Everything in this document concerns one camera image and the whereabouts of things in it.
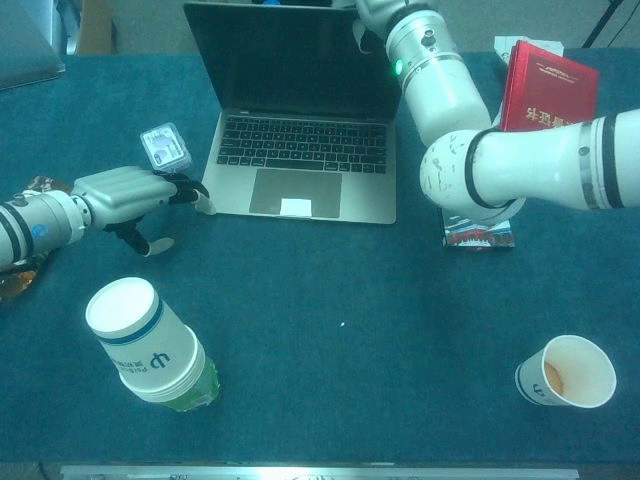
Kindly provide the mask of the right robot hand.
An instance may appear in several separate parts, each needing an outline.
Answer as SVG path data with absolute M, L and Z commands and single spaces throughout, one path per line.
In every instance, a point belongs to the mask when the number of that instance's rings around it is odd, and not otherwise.
M 358 18 L 352 24 L 352 32 L 359 51 L 371 54 L 376 44 L 384 42 L 400 12 L 408 5 L 408 1 L 402 0 L 356 1 Z

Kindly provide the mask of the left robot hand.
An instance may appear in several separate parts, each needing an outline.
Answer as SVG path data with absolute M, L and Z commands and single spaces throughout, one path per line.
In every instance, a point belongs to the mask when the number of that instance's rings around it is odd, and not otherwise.
M 191 204 L 205 215 L 216 213 L 208 190 L 183 173 L 123 166 L 84 176 L 74 182 L 71 198 L 89 225 L 115 234 L 136 253 L 149 257 L 170 249 L 169 237 L 149 241 L 138 231 L 143 217 L 163 206 Z

